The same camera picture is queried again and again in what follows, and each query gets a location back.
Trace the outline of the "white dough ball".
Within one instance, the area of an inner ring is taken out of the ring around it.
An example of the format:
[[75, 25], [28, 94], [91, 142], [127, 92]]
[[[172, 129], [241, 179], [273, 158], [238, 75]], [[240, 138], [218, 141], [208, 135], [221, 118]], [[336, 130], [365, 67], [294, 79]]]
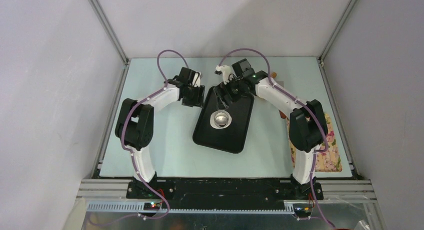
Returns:
[[210, 121], [209, 121], [209, 122], [210, 122], [210, 125], [211, 125], [213, 128], [215, 128], [215, 129], [222, 129], [222, 128], [218, 128], [218, 127], [216, 127], [216, 126], [213, 124], [213, 115], [214, 115], [216, 112], [218, 112], [218, 111], [225, 111], [225, 110], [217, 110], [217, 111], [215, 111], [214, 113], [212, 113], [212, 114], [211, 114], [211, 116], [210, 116]]

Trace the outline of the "black baking tray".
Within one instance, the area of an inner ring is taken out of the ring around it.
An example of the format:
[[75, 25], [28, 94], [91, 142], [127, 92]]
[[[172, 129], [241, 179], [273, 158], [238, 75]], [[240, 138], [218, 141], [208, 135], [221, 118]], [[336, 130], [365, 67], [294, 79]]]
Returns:
[[211, 114], [217, 109], [217, 98], [214, 87], [209, 88], [204, 107], [200, 112], [192, 140], [197, 145], [238, 154], [244, 149], [254, 105], [252, 95], [244, 95], [232, 103], [227, 111], [232, 117], [231, 124], [224, 129], [215, 129], [210, 125]]

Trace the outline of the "small round metal cup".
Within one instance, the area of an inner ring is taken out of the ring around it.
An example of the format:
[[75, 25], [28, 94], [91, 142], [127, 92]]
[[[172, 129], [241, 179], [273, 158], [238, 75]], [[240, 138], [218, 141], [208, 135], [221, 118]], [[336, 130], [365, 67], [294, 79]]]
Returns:
[[224, 128], [230, 124], [230, 115], [225, 111], [218, 111], [212, 116], [212, 123], [218, 128]]

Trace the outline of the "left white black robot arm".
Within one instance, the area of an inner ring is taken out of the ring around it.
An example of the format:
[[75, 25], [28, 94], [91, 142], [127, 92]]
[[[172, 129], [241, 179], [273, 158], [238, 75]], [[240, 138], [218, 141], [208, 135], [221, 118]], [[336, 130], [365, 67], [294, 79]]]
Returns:
[[122, 148], [130, 153], [134, 177], [141, 181], [138, 191], [145, 198], [153, 198], [158, 185], [152, 181], [156, 175], [149, 144], [153, 139], [155, 114], [168, 105], [180, 101], [183, 106], [203, 107], [205, 86], [202, 74], [182, 67], [179, 75], [167, 79], [164, 86], [141, 99], [125, 99], [121, 104], [115, 135]]

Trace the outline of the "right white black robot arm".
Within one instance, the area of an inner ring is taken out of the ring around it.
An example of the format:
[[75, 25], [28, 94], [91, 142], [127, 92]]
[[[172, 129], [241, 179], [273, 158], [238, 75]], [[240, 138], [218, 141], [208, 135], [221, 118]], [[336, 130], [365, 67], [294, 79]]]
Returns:
[[314, 178], [315, 154], [321, 144], [327, 144], [328, 127], [322, 104], [316, 99], [303, 103], [286, 91], [269, 72], [254, 71], [247, 59], [232, 66], [218, 65], [215, 74], [222, 82], [213, 90], [219, 109], [227, 109], [243, 95], [254, 95], [266, 100], [289, 121], [288, 138], [296, 150], [291, 194], [304, 199], [311, 192], [309, 182]]

